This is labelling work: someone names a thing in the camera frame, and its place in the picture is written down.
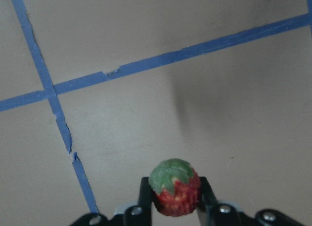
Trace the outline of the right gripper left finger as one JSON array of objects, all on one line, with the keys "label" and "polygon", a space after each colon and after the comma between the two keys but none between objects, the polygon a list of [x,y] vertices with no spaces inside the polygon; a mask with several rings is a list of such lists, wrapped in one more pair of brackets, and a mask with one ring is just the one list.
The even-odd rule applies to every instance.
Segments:
[{"label": "right gripper left finger", "polygon": [[147,177],[140,183],[138,202],[122,207],[112,219],[100,213],[88,213],[72,223],[73,226],[151,226],[153,191]]}]

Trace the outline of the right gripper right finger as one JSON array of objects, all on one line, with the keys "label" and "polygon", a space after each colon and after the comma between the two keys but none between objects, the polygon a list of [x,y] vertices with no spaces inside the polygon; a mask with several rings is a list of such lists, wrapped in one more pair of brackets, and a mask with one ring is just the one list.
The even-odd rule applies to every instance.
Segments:
[{"label": "right gripper right finger", "polygon": [[206,177],[200,177],[201,190],[197,214],[202,226],[301,226],[301,222],[281,211],[265,208],[254,217],[237,204],[218,200]]}]

